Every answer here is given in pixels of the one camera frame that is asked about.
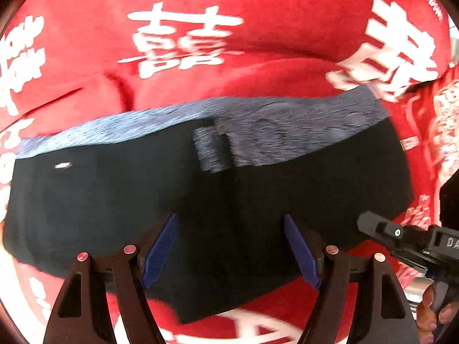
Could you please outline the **person's right hand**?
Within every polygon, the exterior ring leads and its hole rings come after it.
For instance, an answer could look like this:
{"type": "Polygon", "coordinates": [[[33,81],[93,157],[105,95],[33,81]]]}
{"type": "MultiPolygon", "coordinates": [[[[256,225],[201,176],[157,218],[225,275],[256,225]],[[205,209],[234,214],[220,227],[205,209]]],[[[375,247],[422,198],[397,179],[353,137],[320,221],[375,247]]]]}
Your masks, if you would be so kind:
{"type": "Polygon", "coordinates": [[[434,342],[433,331],[438,324],[450,324],[458,313],[458,302],[445,306],[438,314],[432,309],[435,300],[436,283],[431,284],[423,294],[423,300],[416,310],[416,326],[421,344],[434,342]]]}

